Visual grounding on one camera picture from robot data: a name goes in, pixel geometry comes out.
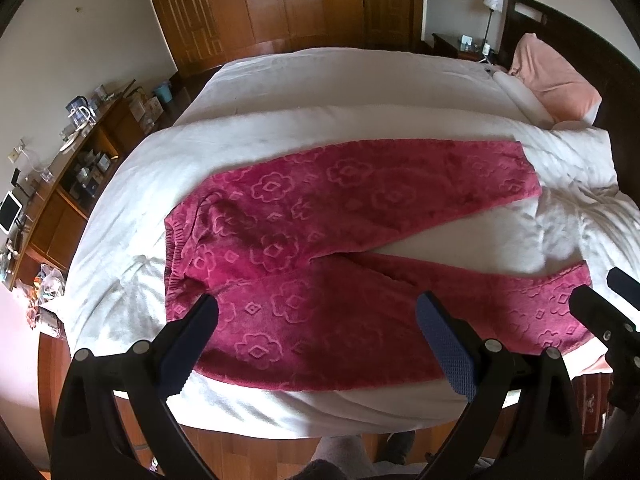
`headboard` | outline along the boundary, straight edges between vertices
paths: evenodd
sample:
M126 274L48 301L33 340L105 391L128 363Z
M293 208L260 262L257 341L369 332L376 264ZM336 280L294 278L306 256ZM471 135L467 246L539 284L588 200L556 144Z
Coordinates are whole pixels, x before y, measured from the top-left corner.
M537 19L518 12L516 5L533 9ZM509 0L498 53L501 66L511 67L526 32L556 49L600 92L595 126L609 132L620 189L640 206L640 70L590 28L536 0Z

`white bedsheet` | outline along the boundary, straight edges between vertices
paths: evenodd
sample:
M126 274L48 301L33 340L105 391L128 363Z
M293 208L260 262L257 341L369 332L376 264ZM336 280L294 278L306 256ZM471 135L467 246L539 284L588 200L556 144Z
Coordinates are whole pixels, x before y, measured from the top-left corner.
M487 95L493 100L483 103ZM493 115L478 113L483 106ZM464 107L470 111L455 109ZM468 62L321 49L233 63L207 85L179 125L153 134L132 153L98 201L66 296L56 306L72 352L122 352L164 326L162 221L208 174L353 139L519 140L540 177L541 197L429 229L380 251L526 276L584 258L594 288L638 318L605 282L613 266L634 277L640 270L640 212L618 193L608 135L596 128L550 132L520 120L490 75ZM597 340L572 352L565 357L570 373L603 352ZM189 426L298 438L432 426L456 418L465 399L445 381L271 392L192 373L168 403Z

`person's foot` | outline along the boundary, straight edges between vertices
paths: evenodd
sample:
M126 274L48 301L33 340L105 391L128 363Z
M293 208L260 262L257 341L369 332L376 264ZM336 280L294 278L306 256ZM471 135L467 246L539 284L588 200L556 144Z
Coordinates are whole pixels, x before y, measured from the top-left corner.
M414 446L414 440L415 431L392 433L378 453L376 462L391 462L392 464L404 465L411 448Z

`blue trash can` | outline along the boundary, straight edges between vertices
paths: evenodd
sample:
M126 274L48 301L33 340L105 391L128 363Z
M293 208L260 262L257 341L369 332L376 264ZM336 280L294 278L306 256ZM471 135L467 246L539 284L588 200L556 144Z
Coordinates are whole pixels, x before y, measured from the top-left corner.
M170 85L171 83L169 81L163 81L152 90L153 94L160 99L160 102L163 105L167 104L174 98L174 96L171 95L171 89L169 88Z

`silver bolt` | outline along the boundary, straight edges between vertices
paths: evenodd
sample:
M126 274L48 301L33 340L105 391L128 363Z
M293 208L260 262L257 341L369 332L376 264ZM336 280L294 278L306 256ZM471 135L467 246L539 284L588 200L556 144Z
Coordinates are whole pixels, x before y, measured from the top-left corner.
M89 351L86 348L81 348L76 352L76 355L74 355L74 359L76 361L84 361L85 359L87 359L89 357Z
M142 341L138 341L133 345L133 351L136 354L145 354L150 347L151 347L151 344L149 343L149 341L142 340Z
M484 347L494 354L497 354L500 350L502 350L502 344L497 339L487 339L484 342Z
M560 351L557 348L554 348L553 346L550 346L549 348L546 349L546 354L552 359L559 359L561 356Z

